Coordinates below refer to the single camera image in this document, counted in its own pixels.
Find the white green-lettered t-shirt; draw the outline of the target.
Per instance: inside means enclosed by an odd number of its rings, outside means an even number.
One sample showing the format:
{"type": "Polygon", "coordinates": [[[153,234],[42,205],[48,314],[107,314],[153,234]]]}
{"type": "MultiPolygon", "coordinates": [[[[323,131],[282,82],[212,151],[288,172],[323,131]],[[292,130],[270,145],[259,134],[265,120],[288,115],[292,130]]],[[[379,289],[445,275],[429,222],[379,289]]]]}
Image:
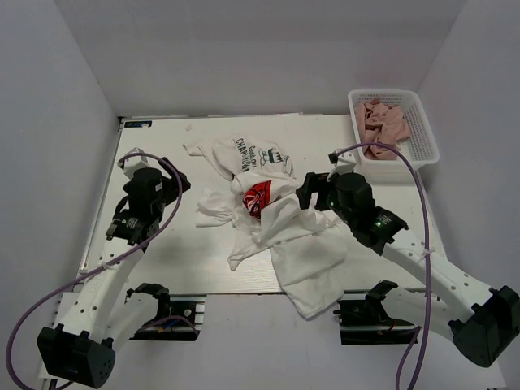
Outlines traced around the white green-lettered t-shirt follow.
{"type": "Polygon", "coordinates": [[[288,153],[274,141],[233,134],[224,138],[183,144],[189,156],[203,157],[224,179],[247,171],[284,173],[294,178],[294,166],[288,153]]]}

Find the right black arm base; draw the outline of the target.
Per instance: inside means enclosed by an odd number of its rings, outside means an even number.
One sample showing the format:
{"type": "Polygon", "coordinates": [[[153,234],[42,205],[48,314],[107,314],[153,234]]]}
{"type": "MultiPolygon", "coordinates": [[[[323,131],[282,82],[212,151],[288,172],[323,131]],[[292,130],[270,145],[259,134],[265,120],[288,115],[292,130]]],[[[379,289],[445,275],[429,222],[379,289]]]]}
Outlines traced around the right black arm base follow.
{"type": "Polygon", "coordinates": [[[366,291],[344,292],[333,315],[339,322],[342,345],[407,345],[415,326],[379,316],[365,301],[366,291]]]}

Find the white red-print t-shirt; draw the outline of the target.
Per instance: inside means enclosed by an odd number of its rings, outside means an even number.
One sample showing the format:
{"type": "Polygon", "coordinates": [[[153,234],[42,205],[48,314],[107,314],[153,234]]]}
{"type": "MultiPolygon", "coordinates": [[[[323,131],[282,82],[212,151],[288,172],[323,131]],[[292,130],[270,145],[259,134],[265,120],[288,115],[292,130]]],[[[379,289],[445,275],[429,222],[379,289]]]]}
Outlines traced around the white red-print t-shirt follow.
{"type": "Polygon", "coordinates": [[[258,243],[262,211],[295,193],[298,181],[281,172],[247,171],[236,175],[228,191],[205,187],[196,204],[195,225],[212,228],[231,223],[258,243]]]}

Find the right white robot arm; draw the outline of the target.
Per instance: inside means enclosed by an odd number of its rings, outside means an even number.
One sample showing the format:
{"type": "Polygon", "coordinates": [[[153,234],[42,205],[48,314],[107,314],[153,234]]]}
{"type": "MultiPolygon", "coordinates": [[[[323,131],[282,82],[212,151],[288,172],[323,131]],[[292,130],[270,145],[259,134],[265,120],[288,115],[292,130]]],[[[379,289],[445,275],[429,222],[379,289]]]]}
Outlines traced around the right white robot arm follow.
{"type": "Polygon", "coordinates": [[[475,365],[488,368],[519,335],[519,295],[481,282],[426,246],[407,222],[378,206],[363,175],[309,172],[297,190],[302,209],[318,195],[319,210],[332,210],[354,238],[379,256],[429,285],[434,331],[451,340],[475,365]]]}

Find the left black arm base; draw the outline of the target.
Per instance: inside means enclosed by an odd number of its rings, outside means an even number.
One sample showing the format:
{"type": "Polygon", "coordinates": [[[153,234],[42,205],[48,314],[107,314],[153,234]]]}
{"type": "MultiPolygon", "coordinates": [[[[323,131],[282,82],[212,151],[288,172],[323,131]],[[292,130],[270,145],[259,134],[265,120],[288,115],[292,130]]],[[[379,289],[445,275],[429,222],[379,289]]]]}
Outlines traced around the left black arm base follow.
{"type": "Polygon", "coordinates": [[[132,340],[196,341],[202,330],[205,303],[206,296],[171,296],[166,313],[148,322],[132,340]]]}

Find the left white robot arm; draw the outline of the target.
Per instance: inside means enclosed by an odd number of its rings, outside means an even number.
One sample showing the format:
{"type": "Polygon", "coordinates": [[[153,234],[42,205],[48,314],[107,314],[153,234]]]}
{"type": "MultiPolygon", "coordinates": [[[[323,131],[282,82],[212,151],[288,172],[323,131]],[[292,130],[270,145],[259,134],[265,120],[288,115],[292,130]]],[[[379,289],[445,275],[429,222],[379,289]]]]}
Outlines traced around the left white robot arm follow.
{"type": "Polygon", "coordinates": [[[134,150],[119,160],[129,181],[106,230],[98,265],[71,308],[37,337],[45,369],[54,377],[99,389],[113,371],[117,350],[146,323],[162,324],[171,317],[167,289],[160,284],[141,284],[115,308],[133,268],[171,222],[166,207],[179,206],[191,187],[167,158],[158,158],[157,167],[149,166],[148,158],[134,150]]]}

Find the white cartoon print t-shirt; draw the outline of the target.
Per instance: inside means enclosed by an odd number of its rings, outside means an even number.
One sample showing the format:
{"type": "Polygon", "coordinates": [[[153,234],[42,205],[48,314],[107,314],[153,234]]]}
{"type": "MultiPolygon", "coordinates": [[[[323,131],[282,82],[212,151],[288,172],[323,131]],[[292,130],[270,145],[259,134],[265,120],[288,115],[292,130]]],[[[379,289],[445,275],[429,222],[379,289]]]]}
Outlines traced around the white cartoon print t-shirt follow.
{"type": "Polygon", "coordinates": [[[343,296],[336,268],[346,259],[348,246],[337,217],[303,210],[291,194],[264,208],[260,219],[237,205],[232,225],[236,235],[227,258],[230,269],[267,250],[280,288],[302,317],[312,319],[343,296]]]}

